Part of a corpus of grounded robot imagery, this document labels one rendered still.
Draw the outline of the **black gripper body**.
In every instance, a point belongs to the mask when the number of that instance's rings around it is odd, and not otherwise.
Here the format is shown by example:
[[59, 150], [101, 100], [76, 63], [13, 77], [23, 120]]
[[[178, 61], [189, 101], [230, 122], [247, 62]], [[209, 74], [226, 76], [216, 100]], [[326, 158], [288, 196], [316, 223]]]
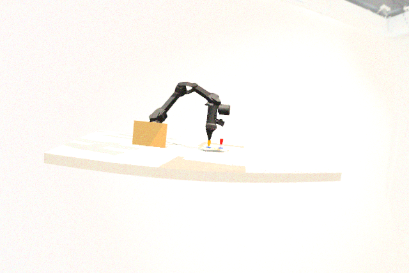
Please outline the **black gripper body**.
[[208, 114], [206, 119], [205, 127], [208, 129], [217, 129], [217, 125], [214, 123], [215, 118], [217, 118], [216, 114]]

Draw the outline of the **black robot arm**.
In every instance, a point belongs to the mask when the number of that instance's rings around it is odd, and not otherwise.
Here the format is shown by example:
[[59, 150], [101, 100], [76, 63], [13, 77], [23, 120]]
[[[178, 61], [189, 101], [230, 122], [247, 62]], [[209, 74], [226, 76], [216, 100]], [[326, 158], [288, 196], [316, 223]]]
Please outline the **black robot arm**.
[[[187, 90], [186, 86], [192, 88]], [[207, 103], [205, 104], [208, 106], [207, 113], [217, 114], [218, 110], [218, 113], [221, 115], [230, 115], [230, 104], [221, 104], [221, 100], [218, 94], [210, 93], [201, 86], [198, 86], [196, 83], [179, 82], [175, 88], [174, 93], [167, 99], [163, 106], [156, 108], [156, 110], [148, 116], [150, 122], [162, 123], [163, 121], [165, 121], [168, 117], [167, 112], [170, 110], [170, 108], [172, 108], [172, 105], [177, 101], [177, 99], [192, 92], [196, 92], [203, 98], [207, 99]], [[214, 123], [223, 127], [225, 122], [223, 121], [223, 119], [215, 118]]]

